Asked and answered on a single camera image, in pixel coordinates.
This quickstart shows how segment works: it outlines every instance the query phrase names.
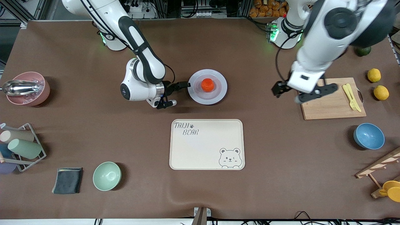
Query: lemon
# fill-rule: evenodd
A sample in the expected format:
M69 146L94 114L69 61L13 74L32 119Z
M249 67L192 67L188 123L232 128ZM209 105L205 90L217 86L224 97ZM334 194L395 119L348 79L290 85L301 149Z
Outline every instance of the lemon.
M371 82L380 81L380 71L375 68L368 71L368 80L370 80Z
M374 95L379 100L386 100L389 97L389 91L386 87L378 85L374 89Z

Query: yellow cup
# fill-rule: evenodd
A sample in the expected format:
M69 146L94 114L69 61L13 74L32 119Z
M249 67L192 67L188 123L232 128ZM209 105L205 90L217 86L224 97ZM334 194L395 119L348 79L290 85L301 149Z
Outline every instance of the yellow cup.
M379 193L383 196L389 196L389 198L395 202L400 202L400 182L385 182L382 186L382 189L379 190Z

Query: ice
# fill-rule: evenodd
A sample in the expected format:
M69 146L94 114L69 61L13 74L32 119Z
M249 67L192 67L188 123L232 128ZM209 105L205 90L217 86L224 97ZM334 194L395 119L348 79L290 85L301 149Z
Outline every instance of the ice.
M24 104L32 102L33 100L35 100L42 93L42 91L44 89L44 80L32 79L31 81L37 83L38 91L36 93L24 95L25 98L22 101Z

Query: pink bowl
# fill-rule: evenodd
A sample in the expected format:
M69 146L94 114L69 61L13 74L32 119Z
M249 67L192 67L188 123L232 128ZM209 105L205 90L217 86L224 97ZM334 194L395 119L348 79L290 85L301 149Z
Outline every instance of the pink bowl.
M24 103L24 100L27 99L27 96L25 96L25 95L21 95L21 96L8 96L7 95L7 99L13 104L26 105L26 106L35 106L35 105L38 105L38 104L44 102L47 99L47 97L49 97L50 86L40 73L25 72L25 73L22 73L22 74L16 76L13 80L34 81L34 79L38 80L39 82L44 81L44 87L43 87L43 90L39 94L37 94L37 96L33 100Z

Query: green bowl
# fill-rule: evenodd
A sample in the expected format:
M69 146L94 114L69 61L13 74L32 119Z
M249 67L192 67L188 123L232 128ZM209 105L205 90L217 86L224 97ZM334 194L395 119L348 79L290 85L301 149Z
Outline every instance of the green bowl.
M93 173L93 184L100 191L109 191L121 180L121 169L113 162L100 164Z

